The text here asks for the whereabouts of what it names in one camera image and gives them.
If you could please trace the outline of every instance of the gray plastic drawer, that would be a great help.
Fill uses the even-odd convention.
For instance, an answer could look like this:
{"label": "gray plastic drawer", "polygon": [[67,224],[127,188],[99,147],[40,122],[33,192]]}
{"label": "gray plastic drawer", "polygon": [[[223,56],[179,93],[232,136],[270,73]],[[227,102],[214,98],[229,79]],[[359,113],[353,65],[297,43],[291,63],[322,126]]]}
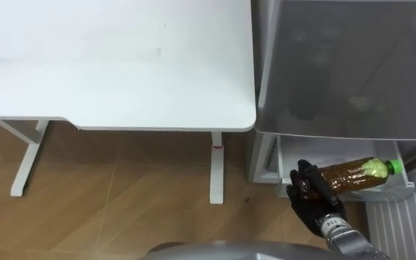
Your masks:
{"label": "gray plastic drawer", "polygon": [[[281,181],[276,187],[276,192],[281,197],[287,197],[285,187],[291,184],[290,171],[297,168],[299,159],[306,159],[318,167],[372,156],[382,160],[402,161],[397,143],[393,141],[296,136],[277,137],[277,156]],[[396,201],[405,199],[414,190],[414,183],[409,181],[403,170],[402,174],[389,176],[384,185],[342,194],[340,198],[356,201]]]}

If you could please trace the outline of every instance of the white desk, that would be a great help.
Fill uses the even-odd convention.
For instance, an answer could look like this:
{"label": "white desk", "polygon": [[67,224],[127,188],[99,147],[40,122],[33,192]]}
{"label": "white desk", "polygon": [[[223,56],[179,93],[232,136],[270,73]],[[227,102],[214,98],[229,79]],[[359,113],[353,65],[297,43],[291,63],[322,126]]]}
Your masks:
{"label": "white desk", "polygon": [[[30,144],[11,194],[48,121],[67,120],[213,132],[211,199],[222,203],[220,132],[256,119],[252,49],[247,0],[0,0],[0,125]],[[38,132],[8,121],[23,119]]]}

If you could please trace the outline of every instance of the green bottle cap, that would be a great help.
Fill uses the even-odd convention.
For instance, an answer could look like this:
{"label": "green bottle cap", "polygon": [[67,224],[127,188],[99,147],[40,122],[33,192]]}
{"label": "green bottle cap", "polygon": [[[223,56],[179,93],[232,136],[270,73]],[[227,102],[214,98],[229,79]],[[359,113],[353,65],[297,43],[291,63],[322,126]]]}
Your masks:
{"label": "green bottle cap", "polygon": [[394,173],[401,173],[402,169],[404,169],[402,162],[398,160],[389,160],[388,162],[393,166]]}

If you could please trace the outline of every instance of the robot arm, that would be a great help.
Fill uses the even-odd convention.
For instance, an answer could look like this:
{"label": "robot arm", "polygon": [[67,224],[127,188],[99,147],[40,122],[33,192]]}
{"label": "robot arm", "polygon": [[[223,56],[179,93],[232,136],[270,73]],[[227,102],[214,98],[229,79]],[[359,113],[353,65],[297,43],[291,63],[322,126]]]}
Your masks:
{"label": "robot arm", "polygon": [[385,253],[376,250],[359,230],[351,227],[339,215],[328,214],[319,222],[322,235],[330,250],[359,259],[391,259]]}
{"label": "robot arm", "polygon": [[[346,222],[345,208],[337,195],[330,189],[315,165],[308,161],[298,162],[298,171],[290,173],[292,185],[287,193],[299,218],[315,235],[326,239],[330,250],[359,259],[390,259],[376,250],[370,242]],[[304,199],[298,185],[309,185],[322,199]]]}

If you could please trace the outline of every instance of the white metal desk frame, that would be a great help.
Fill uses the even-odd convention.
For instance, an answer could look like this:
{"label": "white metal desk frame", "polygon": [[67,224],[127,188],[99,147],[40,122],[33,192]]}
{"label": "white metal desk frame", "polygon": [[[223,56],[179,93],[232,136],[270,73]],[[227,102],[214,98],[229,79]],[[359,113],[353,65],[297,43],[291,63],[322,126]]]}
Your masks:
{"label": "white metal desk frame", "polygon": [[[27,151],[20,163],[19,170],[12,183],[11,196],[22,196],[27,185],[28,176],[32,170],[44,133],[48,127],[48,120],[38,121],[35,129],[31,129],[21,121],[0,120],[0,126],[16,137],[28,143]],[[211,170],[209,184],[209,202],[222,204],[224,202],[224,145],[222,133],[212,132]]]}

